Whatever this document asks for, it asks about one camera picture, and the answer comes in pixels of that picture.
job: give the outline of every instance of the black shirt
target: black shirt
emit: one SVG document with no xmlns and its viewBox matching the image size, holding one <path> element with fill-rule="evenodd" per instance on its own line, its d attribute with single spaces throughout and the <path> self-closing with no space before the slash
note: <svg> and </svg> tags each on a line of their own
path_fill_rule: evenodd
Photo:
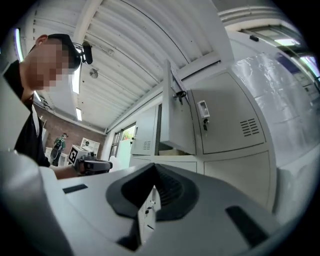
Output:
<svg viewBox="0 0 320 256">
<path fill-rule="evenodd" d="M 24 88 L 21 84 L 20 71 L 19 71 L 19 61 L 13 62 L 4 74 L 4 78 L 18 96 L 21 99 L 24 92 Z M 20 154 L 24 154 L 32 158 L 39 166 L 49 167 L 50 163 L 48 158 L 45 156 L 44 148 L 42 144 L 42 126 L 39 121 L 39 135 L 37 136 L 37 131 L 32 115 L 32 99 L 26 101 L 24 105 L 30 110 L 30 115 L 26 120 L 18 140 L 15 144 L 15 150 Z"/>
</svg>

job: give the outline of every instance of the doorway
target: doorway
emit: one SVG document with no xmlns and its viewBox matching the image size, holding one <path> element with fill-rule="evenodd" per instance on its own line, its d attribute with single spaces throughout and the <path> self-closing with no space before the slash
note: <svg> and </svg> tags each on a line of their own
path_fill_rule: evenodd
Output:
<svg viewBox="0 0 320 256">
<path fill-rule="evenodd" d="M 135 129 L 136 124 L 134 123 L 114 134 L 110 157 L 114 156 L 117 159 L 119 170 L 129 167 L 131 157 L 130 141 L 135 134 Z"/>
</svg>

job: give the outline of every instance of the locker door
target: locker door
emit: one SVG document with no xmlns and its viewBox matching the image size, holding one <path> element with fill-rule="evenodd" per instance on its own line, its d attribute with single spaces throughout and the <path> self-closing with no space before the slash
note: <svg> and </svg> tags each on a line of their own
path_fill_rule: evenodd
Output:
<svg viewBox="0 0 320 256">
<path fill-rule="evenodd" d="M 190 105 L 186 97 L 182 98 L 182 104 L 178 98 L 174 98 L 181 89 L 174 80 L 168 60 L 165 62 L 163 73 L 160 142 L 194 155 L 195 132 Z"/>
<path fill-rule="evenodd" d="M 154 137 L 156 107 L 143 112 L 135 123 L 134 140 L 131 146 L 133 155 L 151 155 L 151 146 Z"/>
<path fill-rule="evenodd" d="M 192 89 L 204 154 L 244 149 L 266 141 L 248 97 L 228 72 Z"/>
</svg>

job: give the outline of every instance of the brick wall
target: brick wall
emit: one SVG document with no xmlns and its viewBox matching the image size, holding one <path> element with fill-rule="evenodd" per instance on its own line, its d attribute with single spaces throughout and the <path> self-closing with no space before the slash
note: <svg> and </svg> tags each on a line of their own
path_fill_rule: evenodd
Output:
<svg viewBox="0 0 320 256">
<path fill-rule="evenodd" d="M 100 143 L 97 154 L 97 158 L 100 159 L 106 139 L 105 135 L 85 129 L 71 122 L 65 121 L 36 105 L 34 105 L 34 108 L 38 116 L 43 116 L 43 119 L 46 120 L 44 128 L 49 132 L 48 139 L 45 144 L 46 147 L 52 148 L 54 146 L 56 138 L 61 136 L 63 133 L 67 133 L 68 138 L 66 138 L 65 149 L 63 153 L 69 154 L 72 145 L 80 145 L 82 139 L 87 138 L 89 140 Z"/>
</svg>

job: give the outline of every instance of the white ceiling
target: white ceiling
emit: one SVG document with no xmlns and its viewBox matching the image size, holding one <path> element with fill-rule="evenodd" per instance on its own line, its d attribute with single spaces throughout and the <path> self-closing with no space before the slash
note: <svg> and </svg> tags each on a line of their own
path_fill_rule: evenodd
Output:
<svg viewBox="0 0 320 256">
<path fill-rule="evenodd" d="M 42 96 L 53 109 L 74 117 L 74 109 L 79 107 L 83 123 L 103 131 L 162 81 L 162 63 L 166 59 L 179 70 L 209 53 L 221 53 L 223 41 L 217 43 L 217 25 L 213 24 L 211 17 L 217 13 L 213 2 L 224 11 L 228 9 L 227 5 L 232 8 L 234 1 L 200 2 L 40 1 L 30 14 L 29 25 L 26 25 L 26 51 L 42 34 L 65 33 L 74 39 L 74 34 L 77 38 L 79 30 L 85 28 L 84 40 L 92 45 L 93 56 L 92 65 L 82 66 L 79 95 L 71 91 L 69 84 L 65 87 L 68 93 L 60 96 L 43 93 Z M 98 70 L 97 79 L 90 77 L 91 68 Z"/>
</svg>

